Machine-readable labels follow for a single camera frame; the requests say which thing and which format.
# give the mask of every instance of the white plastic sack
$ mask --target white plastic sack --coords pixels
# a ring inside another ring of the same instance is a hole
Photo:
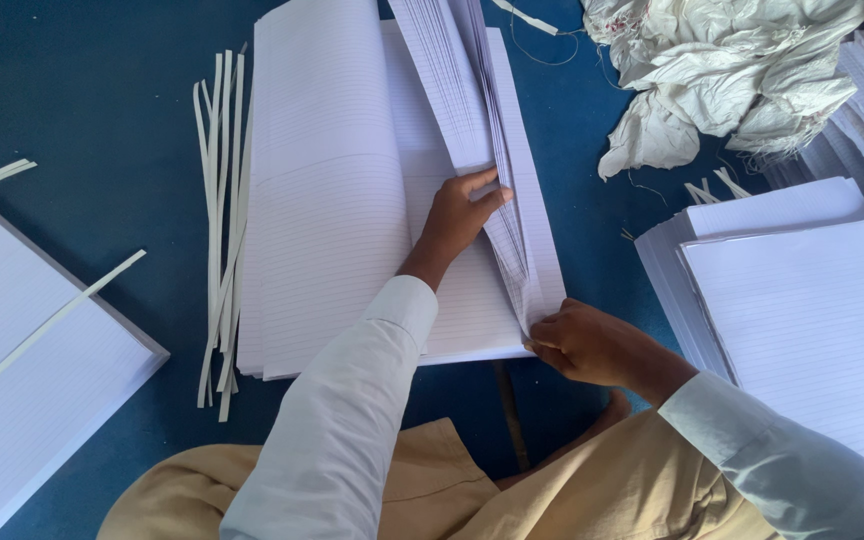
[[[640,91],[608,136],[603,180],[688,164],[697,131],[752,154],[794,151],[856,91],[838,44],[864,0],[582,0],[619,86]]]

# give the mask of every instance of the person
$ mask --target person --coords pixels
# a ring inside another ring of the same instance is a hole
[[[864,538],[864,458],[578,300],[534,324],[526,349],[650,409],[626,418],[612,390],[579,440],[497,482],[448,419],[399,432],[436,289],[513,195],[470,199],[495,177],[438,190],[414,250],[295,379],[264,447],[193,448],[156,465],[99,538]]]

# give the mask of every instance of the bare foot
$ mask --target bare foot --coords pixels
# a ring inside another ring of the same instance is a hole
[[[566,444],[565,446],[553,451],[549,454],[546,459],[542,460],[538,465],[535,465],[532,469],[516,474],[514,476],[509,476],[506,478],[500,478],[495,481],[495,487],[499,489],[499,491],[505,491],[510,487],[522,482],[528,477],[532,476],[535,472],[540,471],[543,467],[546,467],[549,463],[558,460],[562,456],[565,456],[569,452],[579,448],[587,441],[592,439],[594,436],[598,436],[599,434],[605,432],[608,428],[618,424],[619,422],[628,418],[629,414],[632,413],[632,405],[629,402],[629,399],[625,397],[625,394],[619,390],[618,388],[612,388],[608,390],[608,404],[606,408],[599,414],[599,417],[595,419],[595,422],[585,430],[584,433],[579,435],[574,441]]]

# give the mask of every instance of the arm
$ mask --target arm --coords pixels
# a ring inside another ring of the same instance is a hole
[[[566,377],[627,387],[658,408],[788,540],[864,538],[857,453],[580,301],[563,301],[531,336],[526,347]]]
[[[398,275],[295,379],[222,519],[222,538],[376,538],[412,375],[438,313],[435,290],[511,198],[496,190],[469,199],[494,178],[490,169],[445,182]]]

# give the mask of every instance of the white sleeve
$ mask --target white sleeve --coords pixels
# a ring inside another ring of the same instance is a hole
[[[864,538],[864,457],[710,372],[658,410],[787,540]]]
[[[390,279],[282,399],[255,469],[219,526],[224,540],[375,539],[412,376],[439,305]]]

